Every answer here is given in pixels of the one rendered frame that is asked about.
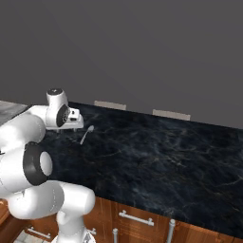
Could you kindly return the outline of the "open wooden drawer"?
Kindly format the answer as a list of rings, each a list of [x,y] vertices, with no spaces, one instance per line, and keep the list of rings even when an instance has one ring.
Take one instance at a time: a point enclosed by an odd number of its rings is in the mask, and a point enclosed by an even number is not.
[[[0,199],[0,225],[9,217],[8,203]]]

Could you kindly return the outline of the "wooden cupboard door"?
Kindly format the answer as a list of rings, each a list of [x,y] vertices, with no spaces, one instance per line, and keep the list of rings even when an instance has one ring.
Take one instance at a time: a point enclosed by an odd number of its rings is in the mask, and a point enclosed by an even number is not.
[[[144,233],[125,229],[124,227],[117,229],[118,243],[166,243],[166,239],[158,236],[155,232]]]
[[[177,221],[172,243],[243,243],[243,239]]]

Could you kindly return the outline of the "wooden drawer front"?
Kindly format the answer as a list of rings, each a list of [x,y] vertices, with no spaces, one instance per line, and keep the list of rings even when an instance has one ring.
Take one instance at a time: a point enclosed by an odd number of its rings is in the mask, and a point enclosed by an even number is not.
[[[165,236],[168,233],[170,219],[166,216],[150,213],[141,209],[137,209],[135,207],[127,206],[125,204],[120,204],[118,202],[114,202],[112,204],[112,207],[114,218],[120,224],[123,224],[124,226],[129,227],[130,229],[135,229],[137,231],[142,231],[144,233],[155,232],[158,236],[161,237]],[[125,210],[128,215],[133,215],[146,220],[148,218],[152,218],[155,225],[154,227],[152,227],[131,219],[123,218],[119,216],[119,212],[121,212],[122,210]]]

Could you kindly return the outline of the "metallic spoon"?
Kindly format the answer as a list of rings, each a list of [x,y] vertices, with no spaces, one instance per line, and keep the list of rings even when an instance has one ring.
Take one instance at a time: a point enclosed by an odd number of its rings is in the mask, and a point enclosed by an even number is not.
[[[93,132],[93,131],[94,131],[94,125],[90,125],[90,126],[87,128],[86,132],[84,133],[84,135],[83,135],[83,137],[82,137],[82,139],[81,139],[81,141],[80,141],[80,145],[82,145],[82,144],[84,143],[84,140],[85,140],[85,138],[86,138],[86,135],[87,135],[88,133]]]

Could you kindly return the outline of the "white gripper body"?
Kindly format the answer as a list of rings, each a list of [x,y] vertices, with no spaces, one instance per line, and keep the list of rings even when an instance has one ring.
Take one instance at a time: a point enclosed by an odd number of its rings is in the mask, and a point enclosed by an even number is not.
[[[66,129],[81,129],[84,127],[84,119],[82,116],[78,118],[70,118],[61,127],[48,127],[47,130],[66,130]]]

